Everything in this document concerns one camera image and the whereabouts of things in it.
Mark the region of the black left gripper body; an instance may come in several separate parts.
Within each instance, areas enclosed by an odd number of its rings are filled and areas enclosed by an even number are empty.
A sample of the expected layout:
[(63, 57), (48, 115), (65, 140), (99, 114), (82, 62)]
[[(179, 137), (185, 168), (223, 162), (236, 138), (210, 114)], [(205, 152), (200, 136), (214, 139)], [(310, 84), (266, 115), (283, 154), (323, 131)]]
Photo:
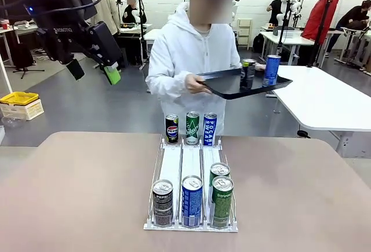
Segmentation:
[(21, 0), (36, 22), (42, 46), (52, 60), (68, 64), (83, 53), (83, 30), (89, 26), (90, 0)]

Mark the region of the person's right hand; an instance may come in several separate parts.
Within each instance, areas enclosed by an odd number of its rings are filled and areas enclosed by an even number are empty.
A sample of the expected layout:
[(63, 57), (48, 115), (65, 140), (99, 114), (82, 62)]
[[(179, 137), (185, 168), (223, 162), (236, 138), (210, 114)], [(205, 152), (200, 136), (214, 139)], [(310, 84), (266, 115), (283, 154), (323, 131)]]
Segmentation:
[(204, 79), (195, 74), (188, 74), (185, 78), (186, 89), (191, 94), (209, 93), (209, 89), (203, 84)]

